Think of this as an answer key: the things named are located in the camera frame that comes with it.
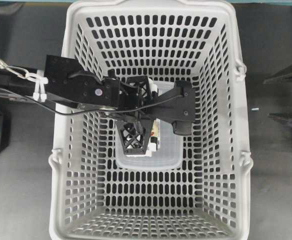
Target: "cable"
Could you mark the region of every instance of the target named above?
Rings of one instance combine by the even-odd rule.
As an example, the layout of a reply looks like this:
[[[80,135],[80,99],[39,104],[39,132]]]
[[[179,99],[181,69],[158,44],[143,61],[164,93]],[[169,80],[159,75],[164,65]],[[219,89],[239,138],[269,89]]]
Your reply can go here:
[[[175,95],[175,96],[172,96],[172,97],[170,97],[168,99],[165,99],[165,100],[162,100],[162,101],[159,101],[159,102],[156,102],[156,103],[144,105],[144,106],[133,108],[133,109],[126,109],[126,110],[91,109],[91,110],[79,111],[79,112],[74,112],[74,113],[63,113],[63,112],[60,112],[60,111],[56,111],[55,109],[53,109],[53,108],[51,108],[51,107],[49,107],[49,106],[47,106],[47,105],[45,105],[45,104],[43,104],[41,102],[38,102],[38,101],[34,100],[31,97],[20,95],[20,94],[18,94],[16,92],[10,91],[10,90],[2,88],[2,87],[0,87],[0,90],[6,91],[6,92],[8,92],[10,94],[14,94],[14,95],[19,96],[21,98],[28,99],[28,100],[34,102],[35,104],[43,107],[44,109],[46,109],[46,110],[48,110],[50,112],[53,112],[55,114],[62,115],[62,116],[76,116],[76,115],[81,115],[81,114],[90,113],[90,112],[115,113],[115,114],[131,113],[131,112],[136,112],[136,111],[139,111],[139,110],[142,110],[142,109],[154,107],[154,106],[166,103],[166,102],[171,101],[171,100],[176,99],[176,98],[183,97],[183,95]]]

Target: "metal chain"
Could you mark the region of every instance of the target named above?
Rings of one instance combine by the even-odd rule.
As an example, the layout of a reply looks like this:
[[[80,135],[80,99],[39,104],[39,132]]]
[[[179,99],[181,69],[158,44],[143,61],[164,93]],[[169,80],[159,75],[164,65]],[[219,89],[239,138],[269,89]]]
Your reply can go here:
[[[3,69],[3,70],[6,70],[12,74],[15,74],[17,77],[19,77],[21,79],[30,80],[29,79],[30,72],[27,69],[22,68],[22,67],[17,67],[17,66],[10,66],[6,62],[4,62],[2,59],[0,59],[0,69]]]

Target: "white plastic basket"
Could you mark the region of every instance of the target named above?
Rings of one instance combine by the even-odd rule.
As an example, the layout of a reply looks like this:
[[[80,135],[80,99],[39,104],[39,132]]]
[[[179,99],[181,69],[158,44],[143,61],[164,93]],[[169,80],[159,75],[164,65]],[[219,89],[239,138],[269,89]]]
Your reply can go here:
[[[115,123],[56,115],[52,239],[247,239],[250,158],[246,67],[235,11],[223,1],[80,1],[67,12],[62,56],[98,76],[186,80],[196,122],[178,168],[119,168]],[[71,112],[58,105],[59,111]]]

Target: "gray floor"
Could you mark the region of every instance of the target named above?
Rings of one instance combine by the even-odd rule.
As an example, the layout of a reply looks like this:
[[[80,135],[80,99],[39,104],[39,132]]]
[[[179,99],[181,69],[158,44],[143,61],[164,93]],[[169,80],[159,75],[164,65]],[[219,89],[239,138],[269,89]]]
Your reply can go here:
[[[0,57],[43,68],[60,54],[67,4],[0,6]],[[292,64],[292,6],[236,5],[249,111],[250,240],[292,239],[292,131],[267,118],[292,112],[292,84],[262,85]],[[0,240],[48,240],[54,116],[33,104],[0,105],[11,114],[9,147],[0,153]]]

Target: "white cable tie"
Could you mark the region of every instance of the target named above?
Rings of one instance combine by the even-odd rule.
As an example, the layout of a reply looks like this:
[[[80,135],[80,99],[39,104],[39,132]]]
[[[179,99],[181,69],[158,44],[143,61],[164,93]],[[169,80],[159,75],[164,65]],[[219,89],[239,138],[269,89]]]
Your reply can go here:
[[[45,92],[45,84],[48,84],[47,77],[40,76],[36,73],[29,72],[25,75],[25,78],[31,82],[35,83],[35,89],[32,97],[34,100],[44,103],[47,99],[47,94]]]

